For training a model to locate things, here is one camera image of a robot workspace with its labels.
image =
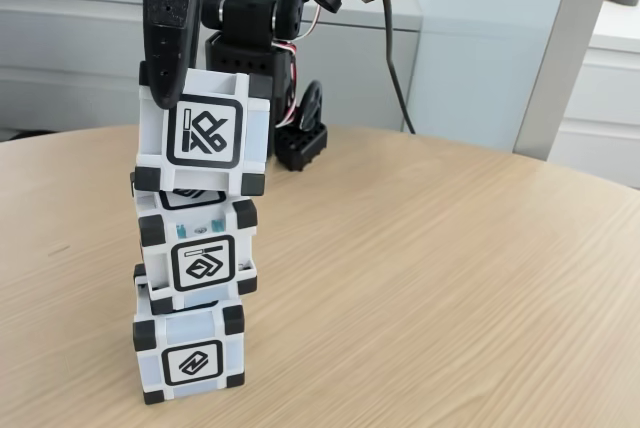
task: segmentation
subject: cube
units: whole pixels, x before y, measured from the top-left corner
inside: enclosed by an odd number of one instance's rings
[[[133,344],[146,404],[244,384],[240,301],[154,316],[146,278],[136,276],[135,283]]]
[[[233,300],[257,289],[253,201],[202,190],[148,192],[132,184],[154,315]]]
[[[162,110],[141,79],[139,188],[262,195],[270,101],[250,97],[249,82],[246,74],[190,69],[177,106]]]

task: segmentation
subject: wire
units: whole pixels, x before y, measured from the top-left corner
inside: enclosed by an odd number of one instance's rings
[[[274,41],[271,44],[276,48],[291,53],[291,92],[289,95],[289,106],[282,121],[276,125],[276,128],[284,128],[285,126],[290,125],[295,119],[295,111],[298,105],[298,100],[296,98],[296,92],[298,89],[298,67],[296,55],[298,49],[296,45],[287,42]]]
[[[311,27],[307,30],[307,32],[304,35],[300,35],[299,37],[295,38],[293,41],[301,40],[301,39],[306,38],[307,36],[309,36],[311,33],[313,33],[313,30],[315,30],[316,25],[318,24],[318,20],[320,19],[320,12],[321,11],[322,11],[322,7],[320,5],[316,5],[316,14],[313,16],[313,21],[311,22]]]
[[[409,117],[409,112],[407,111],[407,103],[404,100],[402,88],[400,87],[400,82],[398,81],[398,73],[396,72],[396,67],[393,64],[393,12],[391,10],[391,0],[382,0],[382,3],[384,4],[384,24],[387,34],[387,66],[389,67],[389,74],[391,75],[391,80],[393,81],[393,88],[396,90],[396,96],[398,97],[398,102],[400,103],[400,109],[402,110],[404,122],[406,123],[407,128],[409,128],[409,132],[411,132],[412,135],[415,135],[416,130],[413,128],[413,123],[411,122],[411,118]]]

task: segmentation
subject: round wooden table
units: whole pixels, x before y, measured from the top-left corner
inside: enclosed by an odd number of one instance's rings
[[[640,426],[640,194],[344,128],[255,200],[247,384],[144,405],[136,143],[0,144],[0,426]]]

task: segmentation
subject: white wire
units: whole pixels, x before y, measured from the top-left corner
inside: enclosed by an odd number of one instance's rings
[[[301,40],[301,39],[306,38],[307,36],[309,36],[311,33],[313,33],[313,30],[315,30],[316,25],[318,24],[318,20],[320,19],[320,12],[321,11],[322,11],[322,7],[320,5],[316,5],[316,14],[313,16],[313,21],[311,22],[311,27],[307,30],[307,32],[304,35],[300,35],[299,37],[295,38],[293,41]]]
[[[293,99],[293,103],[291,103],[291,106],[289,107],[289,111],[287,112],[287,114],[284,117],[284,120],[282,120],[280,123],[278,123],[276,125],[276,128],[284,128],[287,125],[290,125],[291,123],[293,123],[294,120],[294,116],[293,113],[296,111],[296,106],[298,105],[298,100],[296,98]]]
[[[281,50],[287,50],[288,52],[290,52],[293,56],[296,56],[296,49],[293,48],[292,46],[287,46],[284,43],[279,43],[274,41],[273,43],[271,43],[271,46],[275,46],[276,48],[280,48]]]

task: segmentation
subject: black cable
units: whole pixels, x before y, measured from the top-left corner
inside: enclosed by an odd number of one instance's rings
[[[407,111],[407,103],[404,101],[404,95],[402,94],[402,88],[398,81],[398,73],[396,73],[396,67],[393,64],[393,13],[391,11],[391,0],[382,0],[384,4],[384,25],[387,33],[387,66],[389,67],[389,74],[393,81],[393,87],[396,90],[398,96],[398,102],[400,103],[400,109],[402,110],[402,116],[404,116],[404,122],[407,124],[407,128],[411,134],[415,135],[416,130],[413,128],[409,112]]]

